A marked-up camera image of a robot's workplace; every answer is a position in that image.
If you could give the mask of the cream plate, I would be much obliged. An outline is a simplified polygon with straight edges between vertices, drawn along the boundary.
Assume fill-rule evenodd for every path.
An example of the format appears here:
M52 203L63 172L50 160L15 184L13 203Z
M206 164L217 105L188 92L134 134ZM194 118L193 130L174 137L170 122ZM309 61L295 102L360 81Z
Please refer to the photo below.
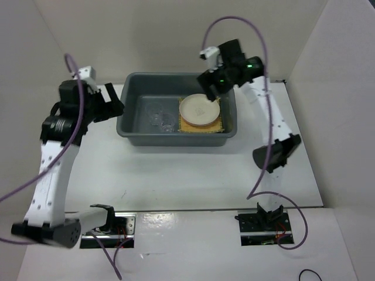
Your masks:
M211 102L204 94L192 94L181 101L179 113L189 122L208 123L219 117L220 105L218 100Z

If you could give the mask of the woven bamboo mat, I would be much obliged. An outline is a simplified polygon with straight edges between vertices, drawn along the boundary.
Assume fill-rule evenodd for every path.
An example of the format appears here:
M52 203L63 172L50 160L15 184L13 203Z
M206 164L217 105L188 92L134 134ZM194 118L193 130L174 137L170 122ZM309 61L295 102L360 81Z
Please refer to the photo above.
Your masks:
M218 118L219 118L219 122L217 124L215 124L215 126L195 127L195 126L190 126L190 125L184 123L182 121L183 118L181 117L181 115L179 113L179 115L178 115L178 120L179 120L178 131L182 132L182 133L219 133L219 132L223 132L224 129L223 129L223 123L222 123L222 117L221 117L221 110L220 110L220 115L219 115Z

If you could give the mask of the clear plastic cup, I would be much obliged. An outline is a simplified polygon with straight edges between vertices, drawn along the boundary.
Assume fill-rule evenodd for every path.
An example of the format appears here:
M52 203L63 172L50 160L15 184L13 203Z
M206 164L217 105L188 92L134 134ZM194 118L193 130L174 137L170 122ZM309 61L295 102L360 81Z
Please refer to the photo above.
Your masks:
M160 117L159 127L163 133L172 133L175 131L175 117L170 113L162 113Z
M159 126L161 124L163 105L158 102L150 102L145 105L145 112L148 121L152 126Z

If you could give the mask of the pink plate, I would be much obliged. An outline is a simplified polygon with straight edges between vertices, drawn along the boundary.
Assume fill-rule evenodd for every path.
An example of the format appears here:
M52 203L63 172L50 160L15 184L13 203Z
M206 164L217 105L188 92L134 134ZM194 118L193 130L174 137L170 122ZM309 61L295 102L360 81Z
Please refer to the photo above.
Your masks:
M189 122L185 119L182 119L182 121L190 126L195 126L195 127L205 127L205 126L215 126L219 122L219 118L216 118L215 120L208 122L208 123L202 123L202 124L196 124L193 122Z

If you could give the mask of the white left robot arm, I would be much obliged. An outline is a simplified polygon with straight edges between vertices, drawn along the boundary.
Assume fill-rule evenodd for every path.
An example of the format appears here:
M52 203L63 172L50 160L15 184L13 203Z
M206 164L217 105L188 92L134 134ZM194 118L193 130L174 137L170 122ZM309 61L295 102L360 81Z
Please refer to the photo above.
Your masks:
M79 237L99 229L112 233L117 226L114 208L93 204L89 210L67 218L65 202L75 158L88 126L118 117L124 112L114 86L105 84L110 100L87 81L66 80L59 85L59 102L42 123L41 177L36 181L32 202L22 222L12 225L14 236L38 244L72 248Z

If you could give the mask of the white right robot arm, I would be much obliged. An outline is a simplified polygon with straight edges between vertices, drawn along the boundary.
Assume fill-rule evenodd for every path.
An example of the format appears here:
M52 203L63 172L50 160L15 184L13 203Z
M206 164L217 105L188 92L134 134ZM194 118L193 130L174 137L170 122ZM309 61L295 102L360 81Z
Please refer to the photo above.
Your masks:
M199 57L206 62L207 70L197 80L208 100L213 101L238 87L259 125L264 144L255 148L252 156L262 178L250 194L265 195L257 203L255 220L261 229L269 230L284 212L280 198L282 175L288 158L301 144L301 136L292 132L282 116L270 91L264 63L258 56L247 57L239 40L207 47L200 51Z

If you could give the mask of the grey plastic bin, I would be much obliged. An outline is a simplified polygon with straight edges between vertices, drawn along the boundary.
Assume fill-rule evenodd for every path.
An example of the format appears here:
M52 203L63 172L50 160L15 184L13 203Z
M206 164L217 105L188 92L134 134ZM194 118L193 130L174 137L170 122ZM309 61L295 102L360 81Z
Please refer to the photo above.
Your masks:
M184 133L175 124L172 132L163 132L151 123L149 112L156 105L162 112L179 119L179 102L191 94L200 94L197 73L132 73L121 93L124 113L117 118L117 133L133 146L223 146L237 133L237 107L234 91L220 97L223 131Z

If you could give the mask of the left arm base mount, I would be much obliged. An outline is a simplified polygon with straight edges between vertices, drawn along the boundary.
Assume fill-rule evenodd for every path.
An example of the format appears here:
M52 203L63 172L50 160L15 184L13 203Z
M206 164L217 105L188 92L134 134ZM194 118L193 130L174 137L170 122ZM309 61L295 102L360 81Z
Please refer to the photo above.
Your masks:
M109 229L104 227L96 227L81 236L80 249L99 249L100 245L91 235L91 232L98 238L106 249L115 248L133 248L136 215L135 213L124 213L116 211L114 213L114 221Z

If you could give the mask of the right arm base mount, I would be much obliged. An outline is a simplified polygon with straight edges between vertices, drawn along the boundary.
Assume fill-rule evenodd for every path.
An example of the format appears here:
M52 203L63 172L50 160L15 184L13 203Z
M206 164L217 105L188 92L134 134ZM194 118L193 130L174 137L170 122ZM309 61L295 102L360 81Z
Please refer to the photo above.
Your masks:
M294 244L287 212L266 227L261 226L254 210L239 211L234 219L238 222L242 246L276 245L278 240L282 245Z

